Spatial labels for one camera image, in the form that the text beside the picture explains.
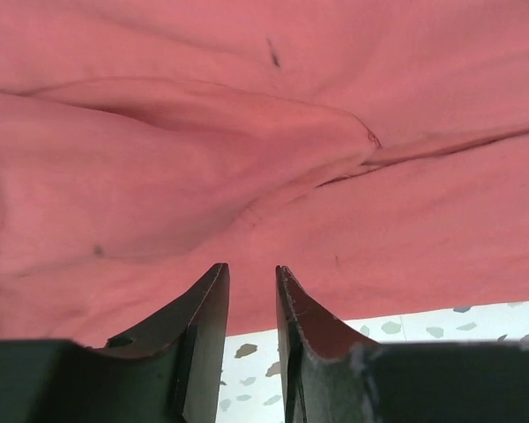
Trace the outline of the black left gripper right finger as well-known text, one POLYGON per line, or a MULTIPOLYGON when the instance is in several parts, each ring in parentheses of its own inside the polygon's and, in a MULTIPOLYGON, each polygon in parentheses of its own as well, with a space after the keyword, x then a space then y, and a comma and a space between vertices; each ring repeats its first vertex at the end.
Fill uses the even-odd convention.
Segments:
POLYGON ((276 270, 288 422, 529 422, 529 342, 378 343, 276 270))

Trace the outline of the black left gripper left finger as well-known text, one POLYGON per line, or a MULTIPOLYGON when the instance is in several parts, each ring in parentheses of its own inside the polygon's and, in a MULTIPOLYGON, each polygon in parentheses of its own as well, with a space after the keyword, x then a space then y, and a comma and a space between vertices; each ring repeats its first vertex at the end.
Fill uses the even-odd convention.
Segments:
POLYGON ((102 348, 0 340, 0 422, 215 421, 228 298, 217 263, 102 348))

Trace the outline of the dusty red t-shirt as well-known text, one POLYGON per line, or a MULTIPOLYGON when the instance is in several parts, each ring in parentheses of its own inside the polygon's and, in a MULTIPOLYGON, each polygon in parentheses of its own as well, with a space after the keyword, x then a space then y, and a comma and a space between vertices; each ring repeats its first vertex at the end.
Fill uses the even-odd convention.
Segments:
POLYGON ((529 1, 0 1, 0 338, 219 262, 233 334, 529 300, 529 1))

